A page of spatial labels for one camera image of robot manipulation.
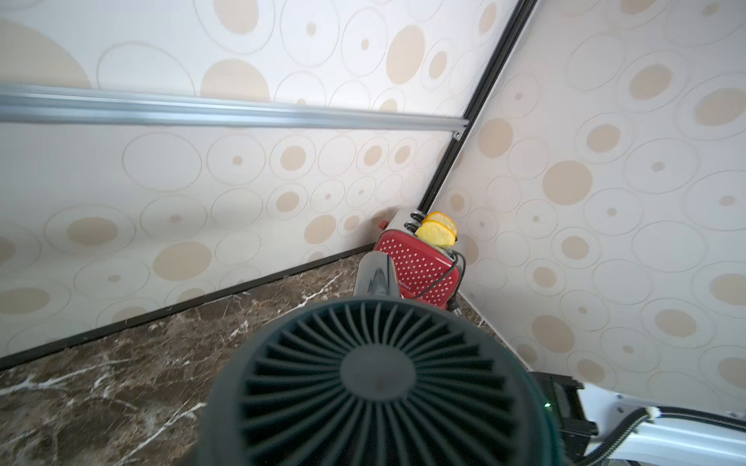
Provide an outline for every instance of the aluminum rail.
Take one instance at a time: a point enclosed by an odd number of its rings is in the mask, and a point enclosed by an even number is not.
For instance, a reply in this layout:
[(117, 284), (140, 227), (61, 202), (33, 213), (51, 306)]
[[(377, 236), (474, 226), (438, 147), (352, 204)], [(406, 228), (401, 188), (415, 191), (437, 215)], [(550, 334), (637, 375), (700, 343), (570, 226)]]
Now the aluminum rail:
[(432, 130), (460, 133), (460, 117), (305, 107), (216, 98), (0, 84), (0, 122)]

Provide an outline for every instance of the brown marble floor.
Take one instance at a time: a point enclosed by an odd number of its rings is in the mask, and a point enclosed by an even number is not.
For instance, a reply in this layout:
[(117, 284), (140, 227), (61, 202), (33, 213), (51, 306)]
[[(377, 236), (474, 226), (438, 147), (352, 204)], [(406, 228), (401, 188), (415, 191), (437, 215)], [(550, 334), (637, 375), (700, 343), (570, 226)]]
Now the brown marble floor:
[[(0, 465), (170, 465), (197, 440), (213, 379), (253, 332), (352, 294), (362, 254), (0, 373)], [(494, 333), (460, 300), (456, 311)]]

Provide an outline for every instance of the wallpaper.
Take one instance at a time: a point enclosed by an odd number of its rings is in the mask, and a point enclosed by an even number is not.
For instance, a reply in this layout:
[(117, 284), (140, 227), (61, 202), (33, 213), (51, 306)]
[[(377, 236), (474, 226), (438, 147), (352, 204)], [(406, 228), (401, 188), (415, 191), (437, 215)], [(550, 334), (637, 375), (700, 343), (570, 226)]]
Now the wallpaper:
[(537, 371), (746, 411), (746, 2), (544, 1), (436, 208)]
[[(460, 116), (514, 0), (0, 0), (0, 81)], [(0, 356), (373, 242), (449, 133), (0, 125)]]
[(15, 353), (373, 242), (449, 133), (0, 125)]
[(0, 81), (460, 116), (515, 0), (0, 0)]

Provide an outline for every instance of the power cord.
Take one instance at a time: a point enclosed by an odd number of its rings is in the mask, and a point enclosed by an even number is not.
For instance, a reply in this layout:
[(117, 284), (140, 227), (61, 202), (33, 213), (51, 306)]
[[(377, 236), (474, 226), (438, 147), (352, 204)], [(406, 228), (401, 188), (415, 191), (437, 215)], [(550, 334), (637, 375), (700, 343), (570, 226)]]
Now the power cord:
[(446, 278), (448, 278), (448, 275), (450, 275), (451, 273), (453, 273), (454, 270), (456, 270), (456, 267), (459, 264), (458, 258), (460, 257), (461, 260), (463, 261), (463, 267), (461, 268), (461, 274), (459, 275), (459, 279), (456, 282), (456, 288), (454, 290), (454, 294), (456, 294), (456, 292), (459, 289), (459, 286), (461, 286), (461, 279), (464, 278), (464, 271), (466, 270), (466, 258), (464, 258), (464, 256), (460, 252), (458, 252), (458, 251), (451, 251), (451, 253), (453, 253), (455, 255), (455, 257), (452, 258), (454, 260), (454, 263), (451, 265), (451, 267), (449, 267), (448, 270), (445, 271), (445, 273), (438, 280), (435, 280), (434, 282), (432, 282), (430, 284), (430, 286), (428, 286), (422, 292), (420, 292), (416, 296), (412, 296), (412, 299), (417, 299), (418, 297), (425, 296), (427, 294), (427, 292), (429, 292), (431, 289), (433, 289), (436, 286), (438, 286), (438, 283), (440, 283), (443, 280), (445, 280)]
[[(713, 415), (707, 412), (695, 411), (694, 409), (674, 408), (671, 406), (660, 406), (639, 408), (625, 417), (621, 423), (596, 447), (591, 453), (577, 460), (575, 466), (592, 466), (601, 463), (608, 458), (619, 445), (645, 421), (654, 418), (686, 419), (687, 421), (712, 424), (713, 426), (726, 427), (728, 429), (746, 432), (746, 422), (724, 416)], [(566, 465), (572, 465), (572, 461), (565, 458)]]

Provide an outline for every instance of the baseboard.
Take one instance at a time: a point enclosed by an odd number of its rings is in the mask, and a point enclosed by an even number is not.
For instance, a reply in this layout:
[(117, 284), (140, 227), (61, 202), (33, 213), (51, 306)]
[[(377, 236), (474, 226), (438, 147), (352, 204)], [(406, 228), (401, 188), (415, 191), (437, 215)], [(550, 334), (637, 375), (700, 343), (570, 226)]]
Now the baseboard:
[(295, 267), (288, 268), (287, 270), (283, 270), (283, 271), (279, 271), (279, 272), (267, 275), (266, 277), (257, 278), (256, 280), (252, 280), (250, 282), (240, 283), (238, 285), (231, 286), (230, 288), (220, 289), (216, 292), (212, 292), (204, 296), (195, 297), (194, 299), (184, 301), (183, 303), (178, 303), (178, 304), (174, 304), (173, 306), (163, 307), (161, 309), (157, 309), (155, 311), (148, 312), (146, 314), (138, 315), (137, 317), (125, 319), (124, 321), (114, 322), (113, 324), (104, 325), (103, 327), (97, 327), (93, 330), (89, 330), (87, 332), (69, 336), (65, 339), (61, 339), (61, 340), (53, 341), (51, 343), (43, 344), (41, 346), (33, 347), (30, 350), (21, 351), (20, 353), (14, 353), (8, 356), (4, 356), (0, 358), (0, 371), (3, 371), (8, 368), (12, 368), (20, 364), (25, 364), (26, 362), (30, 362), (35, 359), (42, 358), (44, 356), (48, 356), (53, 353), (57, 353), (59, 351), (64, 350), (65, 348), (77, 346), (83, 343), (88, 343), (89, 341), (93, 341), (93, 340), (98, 340), (100, 338), (111, 335), (113, 333), (120, 332), (124, 329), (137, 327), (139, 325), (147, 324), (148, 322), (156, 321), (166, 316), (176, 314), (177, 312), (191, 309), (194, 306), (199, 306), (200, 304), (204, 304), (210, 301), (214, 301), (216, 299), (220, 299), (221, 297), (225, 297), (228, 295), (235, 295), (236, 293), (244, 292), (256, 286), (264, 285), (265, 283), (274, 282), (276, 280), (279, 280), (283, 277), (287, 277), (289, 275), (300, 274), (305, 271), (309, 271), (312, 268), (320, 267), (322, 265), (327, 265), (337, 260), (344, 259), (345, 257), (353, 256), (355, 254), (362, 253), (365, 251), (370, 251), (371, 249), (373, 249), (373, 246), (375, 246), (374, 243), (360, 246), (359, 248), (350, 249), (349, 251), (345, 251), (339, 254), (334, 254), (333, 256), (315, 260), (307, 264), (297, 265)]

